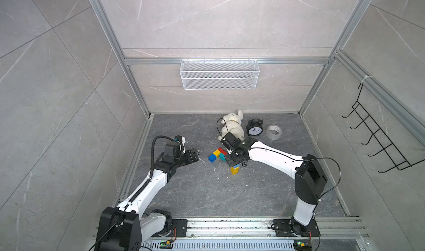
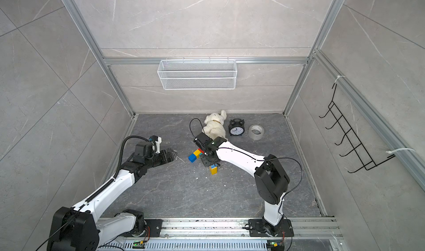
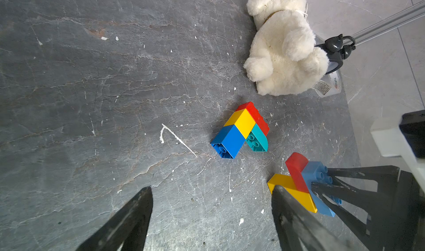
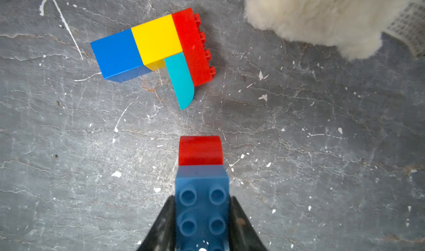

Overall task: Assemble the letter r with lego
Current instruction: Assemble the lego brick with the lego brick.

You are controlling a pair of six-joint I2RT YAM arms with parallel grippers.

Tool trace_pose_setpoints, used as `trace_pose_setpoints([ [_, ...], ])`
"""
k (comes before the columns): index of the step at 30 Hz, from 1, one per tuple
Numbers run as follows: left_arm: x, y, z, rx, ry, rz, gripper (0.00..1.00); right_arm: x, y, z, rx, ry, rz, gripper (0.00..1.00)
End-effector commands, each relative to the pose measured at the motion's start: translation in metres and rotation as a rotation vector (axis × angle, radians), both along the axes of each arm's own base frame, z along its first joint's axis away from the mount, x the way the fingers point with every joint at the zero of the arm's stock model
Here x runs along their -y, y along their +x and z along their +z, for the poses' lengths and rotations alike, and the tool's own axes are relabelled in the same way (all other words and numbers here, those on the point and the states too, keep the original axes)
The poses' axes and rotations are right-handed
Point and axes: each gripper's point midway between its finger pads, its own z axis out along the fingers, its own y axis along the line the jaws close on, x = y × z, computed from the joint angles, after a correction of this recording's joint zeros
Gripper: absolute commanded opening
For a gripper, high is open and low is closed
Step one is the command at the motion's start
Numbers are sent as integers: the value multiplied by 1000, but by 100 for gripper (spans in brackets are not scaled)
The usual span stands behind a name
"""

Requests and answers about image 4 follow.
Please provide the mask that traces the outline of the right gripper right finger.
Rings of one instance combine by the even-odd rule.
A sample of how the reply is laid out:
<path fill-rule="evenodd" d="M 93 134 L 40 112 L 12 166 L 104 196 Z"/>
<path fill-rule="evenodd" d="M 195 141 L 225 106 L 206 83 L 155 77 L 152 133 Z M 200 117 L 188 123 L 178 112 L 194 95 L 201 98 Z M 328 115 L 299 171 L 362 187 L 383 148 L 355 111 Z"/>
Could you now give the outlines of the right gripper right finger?
<path fill-rule="evenodd" d="M 229 198 L 228 235 L 231 251 L 267 251 L 235 196 Z"/>

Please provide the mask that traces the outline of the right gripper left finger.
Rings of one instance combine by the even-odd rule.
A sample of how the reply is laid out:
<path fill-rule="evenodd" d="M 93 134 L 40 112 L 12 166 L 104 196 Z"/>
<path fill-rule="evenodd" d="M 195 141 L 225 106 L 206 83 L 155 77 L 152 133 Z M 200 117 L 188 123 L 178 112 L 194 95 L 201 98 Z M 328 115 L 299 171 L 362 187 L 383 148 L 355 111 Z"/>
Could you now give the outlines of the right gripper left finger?
<path fill-rule="evenodd" d="M 174 251 L 176 248 L 176 208 L 169 196 L 137 251 Z"/>

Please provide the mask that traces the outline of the long blue lego brick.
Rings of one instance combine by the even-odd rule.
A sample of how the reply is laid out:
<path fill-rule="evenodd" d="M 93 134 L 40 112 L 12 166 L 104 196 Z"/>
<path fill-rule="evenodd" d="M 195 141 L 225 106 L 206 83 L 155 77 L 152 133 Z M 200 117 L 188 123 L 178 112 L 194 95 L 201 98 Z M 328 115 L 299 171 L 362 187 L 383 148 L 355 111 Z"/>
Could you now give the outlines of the long blue lego brick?
<path fill-rule="evenodd" d="M 176 250 L 228 248 L 229 177 L 223 165 L 180 166 L 175 208 Z"/>

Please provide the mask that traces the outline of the small red lego brick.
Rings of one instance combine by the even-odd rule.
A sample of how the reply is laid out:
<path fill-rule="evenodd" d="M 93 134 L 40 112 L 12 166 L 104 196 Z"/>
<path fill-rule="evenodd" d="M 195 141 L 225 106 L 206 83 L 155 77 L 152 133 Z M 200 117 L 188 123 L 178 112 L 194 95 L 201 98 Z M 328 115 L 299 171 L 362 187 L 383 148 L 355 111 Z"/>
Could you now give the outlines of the small red lego brick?
<path fill-rule="evenodd" d="M 179 166 L 223 165 L 222 143 L 219 136 L 181 136 Z"/>

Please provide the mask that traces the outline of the teal lego brick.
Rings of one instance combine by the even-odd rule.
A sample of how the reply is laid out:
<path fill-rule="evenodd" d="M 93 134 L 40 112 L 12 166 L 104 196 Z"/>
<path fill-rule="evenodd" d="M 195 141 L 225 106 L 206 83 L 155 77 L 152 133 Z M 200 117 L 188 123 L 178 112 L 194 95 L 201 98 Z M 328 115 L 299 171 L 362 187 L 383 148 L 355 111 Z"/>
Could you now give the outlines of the teal lego brick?
<path fill-rule="evenodd" d="M 194 98 L 194 84 L 183 52 L 165 58 L 165 65 L 181 110 L 186 109 Z"/>

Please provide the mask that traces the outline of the small blue lego brick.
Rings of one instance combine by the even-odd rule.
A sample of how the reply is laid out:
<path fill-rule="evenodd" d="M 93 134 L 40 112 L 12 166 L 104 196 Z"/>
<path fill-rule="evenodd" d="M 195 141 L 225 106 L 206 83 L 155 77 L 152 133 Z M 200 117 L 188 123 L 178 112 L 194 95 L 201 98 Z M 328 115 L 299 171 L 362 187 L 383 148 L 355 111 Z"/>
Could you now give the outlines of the small blue lego brick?
<path fill-rule="evenodd" d="M 151 73 L 142 61 L 130 29 L 90 43 L 103 78 L 125 82 Z"/>

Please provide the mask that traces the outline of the yellow lego brick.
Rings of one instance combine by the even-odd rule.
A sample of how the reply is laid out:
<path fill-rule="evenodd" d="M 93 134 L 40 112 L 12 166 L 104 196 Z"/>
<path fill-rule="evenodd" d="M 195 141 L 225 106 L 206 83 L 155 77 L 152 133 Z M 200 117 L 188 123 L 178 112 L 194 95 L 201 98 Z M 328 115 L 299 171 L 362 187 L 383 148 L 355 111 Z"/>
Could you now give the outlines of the yellow lego brick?
<path fill-rule="evenodd" d="M 151 71 L 166 67 L 166 58 L 183 51 L 170 14 L 135 26 L 131 31 L 144 66 Z"/>

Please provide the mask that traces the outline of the long red lego brick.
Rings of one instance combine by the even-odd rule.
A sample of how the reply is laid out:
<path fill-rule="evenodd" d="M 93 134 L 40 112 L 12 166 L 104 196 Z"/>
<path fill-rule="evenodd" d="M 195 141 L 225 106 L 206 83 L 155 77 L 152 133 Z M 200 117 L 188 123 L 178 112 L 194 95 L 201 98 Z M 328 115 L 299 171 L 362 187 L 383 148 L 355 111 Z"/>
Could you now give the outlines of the long red lego brick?
<path fill-rule="evenodd" d="M 205 49 L 207 39 L 200 30 L 200 15 L 188 8 L 173 13 L 172 18 L 194 86 L 211 81 L 216 75 L 216 69 L 209 65 L 211 52 Z"/>

